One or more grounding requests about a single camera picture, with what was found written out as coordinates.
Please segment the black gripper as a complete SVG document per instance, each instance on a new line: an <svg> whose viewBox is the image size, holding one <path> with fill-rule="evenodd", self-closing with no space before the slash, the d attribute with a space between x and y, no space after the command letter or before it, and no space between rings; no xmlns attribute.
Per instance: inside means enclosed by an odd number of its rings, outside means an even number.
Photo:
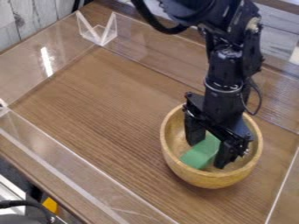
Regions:
<svg viewBox="0 0 299 224"><path fill-rule="evenodd" d="M185 140L193 146L205 139L207 131L220 140L213 166L223 169L238 156L246 154L248 143L254 140L243 119L251 82L239 80L231 85L220 85L205 79L204 86L204 94L184 94Z"/></svg>

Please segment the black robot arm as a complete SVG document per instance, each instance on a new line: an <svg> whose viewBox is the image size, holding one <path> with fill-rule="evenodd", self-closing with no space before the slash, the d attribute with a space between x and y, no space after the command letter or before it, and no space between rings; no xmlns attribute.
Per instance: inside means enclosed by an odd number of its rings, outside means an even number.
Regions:
<svg viewBox="0 0 299 224"><path fill-rule="evenodd" d="M252 0L157 0L176 26L164 26L144 0L131 0L147 23L161 33L173 35L195 26L205 38L208 73L204 94L184 94L184 131L189 145L211 133L219 139L213 166L224 168L244 156L254 133L243 114L251 92L259 92L252 76L260 72L262 16Z"/></svg>

